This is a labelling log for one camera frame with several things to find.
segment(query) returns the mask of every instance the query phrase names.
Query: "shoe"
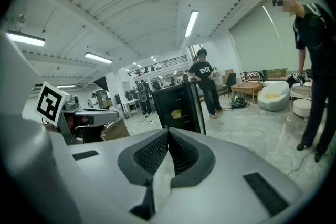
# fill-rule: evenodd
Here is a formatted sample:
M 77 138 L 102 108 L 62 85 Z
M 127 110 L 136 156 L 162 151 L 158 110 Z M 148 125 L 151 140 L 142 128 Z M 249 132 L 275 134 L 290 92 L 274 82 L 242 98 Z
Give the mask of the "shoe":
M 322 158 L 322 155 L 320 155 L 320 154 L 318 154 L 317 152 L 315 152 L 315 158 L 314 158 L 314 160 L 315 160 L 315 162 L 319 162 L 320 161 L 320 159 Z
M 309 147 L 306 145 L 303 145 L 302 143 L 298 144 L 296 147 L 298 151 L 303 151 L 305 148 L 309 148 Z

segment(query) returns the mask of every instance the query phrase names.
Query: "black cabinet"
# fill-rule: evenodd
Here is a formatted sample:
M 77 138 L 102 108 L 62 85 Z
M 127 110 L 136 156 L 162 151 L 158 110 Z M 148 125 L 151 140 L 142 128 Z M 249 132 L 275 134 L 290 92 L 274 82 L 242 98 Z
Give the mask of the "black cabinet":
M 196 82 L 174 85 L 152 93 L 162 127 L 175 127 L 206 134 Z M 173 110 L 181 109 L 181 117 L 173 119 Z

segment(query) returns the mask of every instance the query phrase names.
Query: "yellow bowl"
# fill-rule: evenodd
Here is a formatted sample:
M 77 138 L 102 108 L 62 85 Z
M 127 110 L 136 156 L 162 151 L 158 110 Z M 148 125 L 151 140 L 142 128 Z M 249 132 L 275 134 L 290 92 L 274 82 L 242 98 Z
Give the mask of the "yellow bowl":
M 181 117 L 181 109 L 174 110 L 172 112 L 172 117 L 173 119 L 178 119 Z

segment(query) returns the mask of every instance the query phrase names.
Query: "metal railing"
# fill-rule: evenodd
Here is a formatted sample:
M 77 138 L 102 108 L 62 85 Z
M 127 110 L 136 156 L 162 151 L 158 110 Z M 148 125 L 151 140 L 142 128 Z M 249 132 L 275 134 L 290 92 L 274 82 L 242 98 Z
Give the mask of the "metal railing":
M 187 62 L 187 56 L 186 55 L 179 56 L 179 57 L 176 57 L 176 58 L 173 58 L 173 59 L 169 59 L 167 61 L 157 62 L 157 63 L 154 63 L 150 66 L 142 67 L 142 68 L 137 69 L 135 71 L 129 72 L 128 74 L 130 74 L 131 77 L 135 78 L 135 77 L 147 74 L 147 73 L 151 73 L 151 72 L 154 72 L 154 71 L 157 71 L 157 70 L 161 70 L 161 69 L 166 68 L 166 67 L 176 66 L 176 65 L 178 65 L 180 63 L 183 63 L 183 62 Z

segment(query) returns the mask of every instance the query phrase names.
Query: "glossy tile floor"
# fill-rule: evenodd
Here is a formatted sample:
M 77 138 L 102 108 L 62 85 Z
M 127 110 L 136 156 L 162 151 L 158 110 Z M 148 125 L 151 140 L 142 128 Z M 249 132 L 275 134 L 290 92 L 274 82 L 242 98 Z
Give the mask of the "glossy tile floor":
M 244 98 L 251 101 L 249 96 L 244 96 Z M 230 99 L 227 95 L 220 96 L 219 101 L 222 107 L 229 106 Z M 279 112 L 268 112 L 254 104 L 246 108 L 220 113 L 217 119 L 210 118 L 205 103 L 202 102 L 201 104 L 207 135 L 250 149 L 284 174 L 297 169 L 303 157 L 311 152 L 304 159 L 301 168 L 289 175 L 304 192 L 310 190 L 324 177 L 332 163 L 333 155 L 329 154 L 331 148 L 333 152 L 336 152 L 335 137 L 321 161 L 319 163 L 314 161 L 313 148 L 323 130 L 325 114 L 313 147 L 299 152 L 296 150 L 296 146 L 301 141 L 307 122 L 290 110 L 289 103 L 284 110 Z M 153 112 L 147 118 L 134 114 L 125 120 L 125 124 L 130 135 L 161 128 L 156 112 Z M 154 176 L 154 196 L 157 210 L 169 197 L 169 184 L 173 177 L 172 158 L 167 154 Z

